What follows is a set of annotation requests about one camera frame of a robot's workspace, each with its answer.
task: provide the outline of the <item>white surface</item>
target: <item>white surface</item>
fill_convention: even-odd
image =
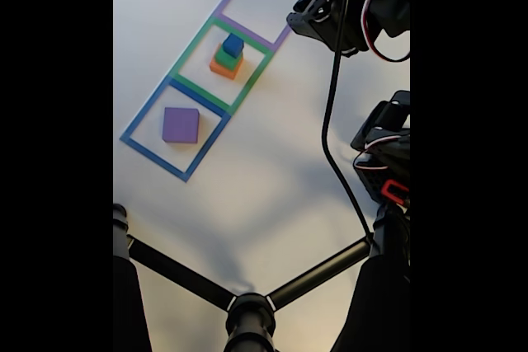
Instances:
[[[286,26],[285,16],[297,0],[231,0],[224,15],[275,43]]]
[[[332,53],[290,34],[187,183],[119,141],[219,1],[114,0],[114,202],[144,242],[235,293],[266,294],[362,237],[320,143]],[[330,150],[370,224],[376,204],[349,143],[379,101],[409,89],[408,68],[373,54],[342,60]],[[329,351],[358,271],[279,311],[276,348]],[[139,281],[154,352],[223,349],[222,312],[145,268]]]
[[[163,113],[166,107],[198,109],[200,121],[197,143],[167,143],[160,138],[163,131]],[[221,120],[211,110],[169,86],[154,102],[130,137],[180,171],[185,172]]]
[[[244,88],[244,84],[264,59],[264,54],[246,43],[242,52],[243,63],[234,80],[212,73],[209,63],[216,54],[219,44],[228,36],[228,32],[213,25],[183,64],[180,74],[228,105],[232,105]]]

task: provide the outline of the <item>blue cube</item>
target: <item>blue cube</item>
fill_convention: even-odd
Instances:
[[[222,48],[233,58],[238,58],[244,48],[244,40],[231,33],[222,44]]]

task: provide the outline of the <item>red and white wire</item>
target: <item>red and white wire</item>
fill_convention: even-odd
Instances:
[[[383,171],[384,169],[389,169],[388,166],[382,166],[382,167],[363,167],[362,165],[356,165],[357,159],[360,157],[361,154],[365,154],[368,152],[369,148],[372,148],[375,144],[381,143],[381,142],[387,142],[391,140],[396,140],[399,138],[402,138],[402,136],[407,135],[390,135],[390,136],[384,136],[383,138],[378,138],[376,140],[373,140],[372,142],[365,145],[365,150],[363,150],[361,153],[357,155],[357,157],[352,162],[352,166],[356,169],[363,169],[366,171]]]
[[[380,53],[378,51],[378,49],[376,49],[376,47],[374,45],[374,42],[370,39],[369,27],[368,27],[368,23],[367,23],[367,20],[366,20],[366,12],[369,10],[370,1],[371,0],[365,0],[365,2],[363,3],[363,8],[361,9],[361,30],[363,31],[363,36],[365,37],[365,42],[366,42],[367,46],[369,47],[369,49],[372,50],[372,52],[374,54],[376,54],[378,57],[382,58],[385,61],[402,62],[402,61],[406,60],[409,57],[410,52],[407,55],[405,55],[404,57],[402,57],[401,59],[391,59],[391,58],[383,55],[382,53]]]

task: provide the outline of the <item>green tape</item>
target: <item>green tape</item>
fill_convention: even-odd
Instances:
[[[246,96],[251,91],[255,82],[257,82],[257,79],[261,76],[266,66],[270,63],[271,59],[273,58],[273,55],[275,55],[275,53],[273,53],[272,51],[268,51],[264,59],[258,64],[257,68],[244,85],[244,88],[238,94],[237,99],[235,99],[231,107],[227,109],[227,112],[230,115],[234,115],[235,111],[237,111],[238,107],[242,104],[243,100],[246,99]]]
[[[183,51],[183,54],[180,55],[180,58],[178,58],[174,66],[172,66],[171,71],[168,73],[170,77],[176,79],[176,76],[178,75],[183,64],[189,59],[192,52],[195,50],[196,46],[201,42],[201,40],[204,38],[207,31],[212,27],[214,22],[215,22],[214,17],[210,16],[209,19],[205,22],[205,24],[198,31],[195,38],[189,43],[185,51]]]
[[[221,101],[216,96],[209,94],[206,90],[204,90],[202,87],[197,86],[195,83],[193,83],[191,80],[186,79],[181,74],[177,74],[174,77],[174,80],[178,80],[181,84],[185,84],[188,86],[192,91],[196,92],[197,94],[203,96],[206,100],[213,102],[215,105],[217,105],[220,109],[228,111],[229,105],[223,101]]]
[[[189,59],[192,52],[195,50],[196,46],[201,42],[201,40],[204,38],[204,36],[207,34],[209,29],[212,27],[212,25],[216,25],[218,28],[227,31],[228,33],[233,33],[236,36],[240,37],[242,40],[244,40],[244,43],[251,45],[254,49],[260,51],[264,54],[264,59],[258,64],[257,68],[247,80],[246,84],[244,84],[243,89],[240,91],[240,93],[237,96],[237,99],[235,99],[234,103],[229,106],[227,103],[222,101],[221,99],[217,98],[213,94],[207,92],[202,87],[196,85],[191,80],[188,80],[187,78],[183,77],[181,74],[179,74],[180,69],[182,68],[183,64]],[[197,94],[203,96],[208,101],[213,102],[215,105],[217,105],[220,109],[225,110],[230,115],[233,115],[238,107],[242,104],[243,100],[246,98],[248,93],[251,91],[253,85],[257,81],[257,79],[261,76],[262,72],[266,68],[266,66],[270,63],[271,59],[273,58],[273,55],[275,53],[268,49],[265,45],[262,45],[252,39],[251,37],[245,35],[244,33],[236,30],[231,25],[228,25],[226,22],[219,20],[218,18],[214,16],[210,16],[209,19],[205,22],[205,24],[200,28],[194,39],[189,43],[189,45],[186,47],[185,51],[181,54],[180,58],[176,61],[176,63],[172,66],[171,71],[168,73],[168,75],[175,80],[178,80],[180,83],[185,84],[187,87],[189,87],[192,91],[196,92]]]

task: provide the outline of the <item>cube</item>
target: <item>cube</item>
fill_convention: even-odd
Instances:
[[[234,70],[238,66],[238,62],[240,61],[241,58],[242,58],[242,53],[240,53],[240,55],[237,58],[232,57],[231,55],[229,55],[228,53],[224,51],[224,49],[222,48],[222,45],[218,46],[218,48],[216,49],[216,53],[214,54],[214,60],[216,61],[216,63],[219,63],[224,68],[229,69],[229,70]]]
[[[211,62],[209,64],[209,68],[211,69],[211,72],[215,72],[219,74],[220,76],[227,77],[231,80],[234,80],[237,77],[238,70],[240,69],[240,66],[242,65],[243,58],[241,58],[238,61],[238,65],[235,67],[234,70],[229,70],[227,68],[224,68],[222,65],[217,63],[215,61],[215,57],[211,59]]]
[[[199,121],[198,109],[166,107],[162,139],[167,143],[197,143]]]
[[[228,38],[222,44],[222,48],[233,58],[238,58],[244,48],[244,40],[240,39],[233,33],[230,33]]]

